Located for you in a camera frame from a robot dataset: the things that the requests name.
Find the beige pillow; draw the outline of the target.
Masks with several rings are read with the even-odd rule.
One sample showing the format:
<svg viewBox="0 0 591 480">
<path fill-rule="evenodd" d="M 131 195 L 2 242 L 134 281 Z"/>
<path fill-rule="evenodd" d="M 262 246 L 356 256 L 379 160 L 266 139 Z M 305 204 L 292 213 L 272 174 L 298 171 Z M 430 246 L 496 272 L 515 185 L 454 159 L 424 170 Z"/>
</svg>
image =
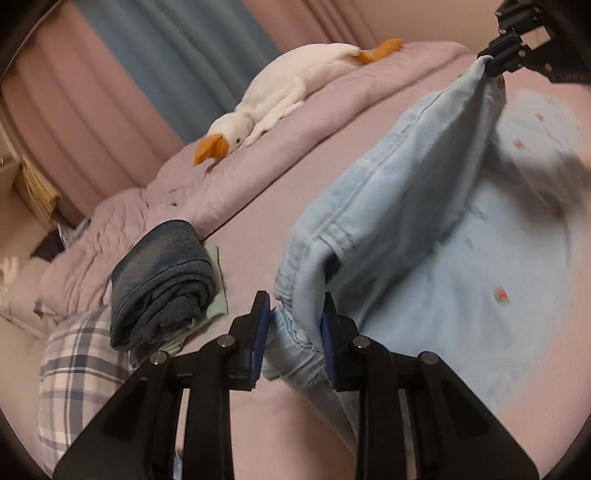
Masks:
<svg viewBox="0 0 591 480">
<path fill-rule="evenodd" d="M 1 317 L 38 338 L 53 328 L 40 300 L 40 281 L 49 263 L 32 257 L 22 263 L 18 257 L 1 261 Z"/>
</svg>

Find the light blue strawberry pants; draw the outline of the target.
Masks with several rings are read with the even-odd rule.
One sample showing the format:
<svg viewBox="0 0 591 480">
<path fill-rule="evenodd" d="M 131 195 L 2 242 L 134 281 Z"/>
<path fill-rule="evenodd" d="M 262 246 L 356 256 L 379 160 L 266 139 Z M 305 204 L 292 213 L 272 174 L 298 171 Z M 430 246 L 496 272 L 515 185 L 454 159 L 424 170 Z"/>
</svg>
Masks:
<svg viewBox="0 0 591 480">
<path fill-rule="evenodd" d="M 393 129 L 294 225 L 276 275 L 266 374 L 349 446 L 359 400 L 329 384 L 325 298 L 389 350 L 440 355 L 491 410 L 532 374 L 564 319 L 585 168 L 566 105 L 476 60 Z"/>
</svg>

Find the folded light green garment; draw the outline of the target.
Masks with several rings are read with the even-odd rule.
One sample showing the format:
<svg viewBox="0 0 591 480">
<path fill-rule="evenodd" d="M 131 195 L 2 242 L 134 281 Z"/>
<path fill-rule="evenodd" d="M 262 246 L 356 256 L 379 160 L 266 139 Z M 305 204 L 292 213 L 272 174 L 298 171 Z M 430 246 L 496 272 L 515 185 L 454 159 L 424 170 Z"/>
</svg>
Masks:
<svg viewBox="0 0 591 480">
<path fill-rule="evenodd" d="M 197 310 L 191 314 L 190 319 L 183 320 L 179 327 L 172 333 L 158 340 L 155 344 L 144 343 L 129 352 L 129 364 L 136 369 L 152 353 L 158 350 L 164 351 L 170 356 L 179 354 L 185 344 L 195 334 L 204 332 L 219 317 L 228 315 L 228 297 L 225 293 L 221 274 L 221 262 L 219 261 L 219 248 L 215 244 L 204 246 L 209 264 L 211 264 L 213 289 L 207 296 L 199 294 Z"/>
</svg>

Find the plaid pillow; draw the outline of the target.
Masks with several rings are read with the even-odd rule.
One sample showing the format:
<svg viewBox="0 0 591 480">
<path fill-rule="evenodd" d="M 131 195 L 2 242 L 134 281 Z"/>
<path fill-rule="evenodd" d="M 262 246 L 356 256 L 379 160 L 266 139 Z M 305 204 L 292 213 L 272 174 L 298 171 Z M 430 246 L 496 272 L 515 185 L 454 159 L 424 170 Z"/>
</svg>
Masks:
<svg viewBox="0 0 591 480">
<path fill-rule="evenodd" d="M 52 474 L 77 436 L 129 377 L 128 355 L 110 345 L 111 308 L 71 316 L 50 333 L 40 366 L 38 439 Z"/>
</svg>

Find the pink duvet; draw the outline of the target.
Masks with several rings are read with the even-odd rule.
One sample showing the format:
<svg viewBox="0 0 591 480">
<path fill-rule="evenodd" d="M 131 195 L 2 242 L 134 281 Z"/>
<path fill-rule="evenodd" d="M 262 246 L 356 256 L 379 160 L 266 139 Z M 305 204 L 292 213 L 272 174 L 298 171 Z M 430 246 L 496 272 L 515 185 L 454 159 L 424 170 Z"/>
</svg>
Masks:
<svg viewBox="0 0 591 480">
<path fill-rule="evenodd" d="M 194 227 L 199 239 L 207 238 L 367 108 L 469 53 L 452 41 L 410 43 L 329 83 L 252 146 L 211 167 L 194 165 L 197 147 L 187 145 L 147 187 L 127 189 L 96 207 L 81 237 L 45 270 L 40 301 L 59 317 L 109 302 L 112 270 L 153 227 L 180 218 Z"/>
</svg>

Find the folded dark blue jeans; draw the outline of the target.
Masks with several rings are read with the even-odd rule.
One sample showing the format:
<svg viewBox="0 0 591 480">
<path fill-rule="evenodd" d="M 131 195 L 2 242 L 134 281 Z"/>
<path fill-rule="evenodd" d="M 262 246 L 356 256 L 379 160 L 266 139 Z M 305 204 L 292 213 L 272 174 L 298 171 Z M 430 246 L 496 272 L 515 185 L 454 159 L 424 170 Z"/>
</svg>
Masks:
<svg viewBox="0 0 591 480">
<path fill-rule="evenodd" d="M 110 345 L 122 352 L 163 340 L 213 289 L 204 246 L 179 219 L 145 234 L 113 269 L 111 284 Z"/>
</svg>

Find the white goose plush toy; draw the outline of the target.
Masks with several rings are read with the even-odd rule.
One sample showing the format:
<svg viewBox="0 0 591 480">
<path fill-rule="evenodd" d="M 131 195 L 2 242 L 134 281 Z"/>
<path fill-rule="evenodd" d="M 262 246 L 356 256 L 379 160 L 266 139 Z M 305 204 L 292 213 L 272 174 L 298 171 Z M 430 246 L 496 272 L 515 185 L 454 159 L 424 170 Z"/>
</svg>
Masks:
<svg viewBox="0 0 591 480">
<path fill-rule="evenodd" d="M 401 38 L 391 38 L 370 50 L 346 43 L 315 43 L 287 51 L 256 75 L 235 109 L 211 123 L 197 144 L 193 163 L 221 161 L 239 148 L 252 146 L 308 96 L 360 66 L 387 58 L 403 45 Z"/>
</svg>

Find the dark clothes at headboard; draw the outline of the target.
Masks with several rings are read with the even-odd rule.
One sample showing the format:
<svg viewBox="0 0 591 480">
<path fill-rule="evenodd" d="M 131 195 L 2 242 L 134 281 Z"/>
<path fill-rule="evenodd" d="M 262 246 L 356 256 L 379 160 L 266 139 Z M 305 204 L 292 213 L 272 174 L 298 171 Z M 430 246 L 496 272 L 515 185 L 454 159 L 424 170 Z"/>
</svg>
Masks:
<svg viewBox="0 0 591 480">
<path fill-rule="evenodd" d="M 91 219 L 89 217 L 84 218 L 75 227 L 58 224 L 33 250 L 31 257 L 38 257 L 51 262 L 58 254 L 73 246 L 82 237 L 90 224 Z"/>
</svg>

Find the pink curtain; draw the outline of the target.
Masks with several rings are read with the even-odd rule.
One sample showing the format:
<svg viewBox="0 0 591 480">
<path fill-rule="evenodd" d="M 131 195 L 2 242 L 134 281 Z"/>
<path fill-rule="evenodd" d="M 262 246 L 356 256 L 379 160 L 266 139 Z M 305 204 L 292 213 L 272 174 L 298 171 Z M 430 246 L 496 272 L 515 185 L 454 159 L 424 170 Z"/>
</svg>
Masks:
<svg viewBox="0 0 591 480">
<path fill-rule="evenodd" d="M 67 218 L 147 185 L 185 144 L 76 7 L 56 1 L 1 60 L 1 112 Z M 240 1 L 284 51 L 377 44 L 351 1 Z"/>
</svg>

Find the blue curtain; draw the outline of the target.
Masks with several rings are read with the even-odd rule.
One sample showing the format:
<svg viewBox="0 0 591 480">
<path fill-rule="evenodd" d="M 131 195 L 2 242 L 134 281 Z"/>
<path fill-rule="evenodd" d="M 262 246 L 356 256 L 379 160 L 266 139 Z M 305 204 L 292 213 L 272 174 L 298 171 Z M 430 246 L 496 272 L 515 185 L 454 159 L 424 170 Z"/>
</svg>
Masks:
<svg viewBox="0 0 591 480">
<path fill-rule="evenodd" d="M 235 109 L 280 54 L 239 1 L 75 5 L 183 143 Z"/>
</svg>

